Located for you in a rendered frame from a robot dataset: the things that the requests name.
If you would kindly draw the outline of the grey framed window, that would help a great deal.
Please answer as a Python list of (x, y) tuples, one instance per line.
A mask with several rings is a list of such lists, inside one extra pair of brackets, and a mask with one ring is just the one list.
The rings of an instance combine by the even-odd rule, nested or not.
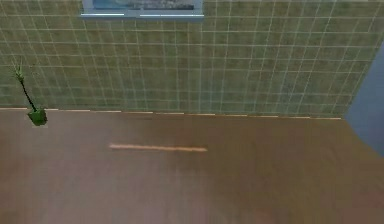
[(201, 18), (203, 0), (82, 0), (81, 17), (178, 19)]

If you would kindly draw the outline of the green potted house plant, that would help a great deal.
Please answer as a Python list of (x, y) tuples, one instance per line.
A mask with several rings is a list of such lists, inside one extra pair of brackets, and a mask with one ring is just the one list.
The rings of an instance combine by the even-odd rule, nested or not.
[(46, 110), (42, 107), (37, 107), (33, 100), (31, 99), (26, 86), (25, 86), (25, 80), (24, 75), (22, 72), (22, 64), (19, 63), (18, 65), (14, 66), (14, 75), (16, 80), (21, 85), (23, 94), (25, 95), (27, 102), (29, 106), (31, 107), (30, 111), (27, 113), (28, 118), (32, 122), (34, 126), (43, 126), (46, 125), (48, 122)]

